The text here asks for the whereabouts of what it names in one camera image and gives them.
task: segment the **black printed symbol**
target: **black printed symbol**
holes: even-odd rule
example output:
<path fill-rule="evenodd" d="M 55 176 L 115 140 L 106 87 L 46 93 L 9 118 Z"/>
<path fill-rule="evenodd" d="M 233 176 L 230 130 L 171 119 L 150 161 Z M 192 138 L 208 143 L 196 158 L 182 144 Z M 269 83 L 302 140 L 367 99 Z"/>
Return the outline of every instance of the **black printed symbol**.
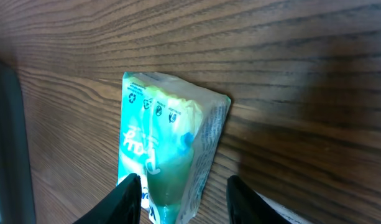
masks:
<path fill-rule="evenodd" d="M 150 105 L 152 104 L 152 101 L 153 101 L 153 99 L 148 99 L 148 100 L 144 100 L 143 101 L 143 107 L 145 108 L 145 110 L 150 108 Z"/>
<path fill-rule="evenodd" d="M 170 123 L 174 123 L 177 120 L 177 114 L 170 113 Z"/>
<path fill-rule="evenodd" d="M 135 100 L 136 100 L 136 95 L 131 93 L 129 96 L 128 96 L 128 100 L 130 103 L 133 103 Z"/>
<path fill-rule="evenodd" d="M 156 114 L 157 116 L 160 116 L 162 113 L 163 113 L 163 108 L 161 108 L 161 106 L 157 106 L 157 107 L 155 108 L 155 114 Z"/>

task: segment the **plastic bag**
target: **plastic bag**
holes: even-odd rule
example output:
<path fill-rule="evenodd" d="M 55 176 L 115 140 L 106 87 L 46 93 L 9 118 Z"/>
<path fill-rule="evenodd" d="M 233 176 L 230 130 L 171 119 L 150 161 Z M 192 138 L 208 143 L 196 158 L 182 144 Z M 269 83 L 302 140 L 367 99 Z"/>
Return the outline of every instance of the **plastic bag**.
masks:
<path fill-rule="evenodd" d="M 230 103 L 171 75 L 124 74 L 117 184 L 140 175 L 153 223 L 196 215 Z"/>

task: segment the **wooden table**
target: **wooden table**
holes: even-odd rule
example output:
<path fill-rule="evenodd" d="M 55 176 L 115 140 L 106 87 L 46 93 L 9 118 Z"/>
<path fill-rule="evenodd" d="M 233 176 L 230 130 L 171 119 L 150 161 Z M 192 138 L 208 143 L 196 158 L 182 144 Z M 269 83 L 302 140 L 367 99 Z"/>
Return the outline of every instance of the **wooden table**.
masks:
<path fill-rule="evenodd" d="M 114 188 L 124 71 L 233 99 L 192 223 L 228 223 L 233 174 L 315 223 L 381 223 L 381 0 L 6 0 L 0 57 L 24 93 L 38 223 Z"/>

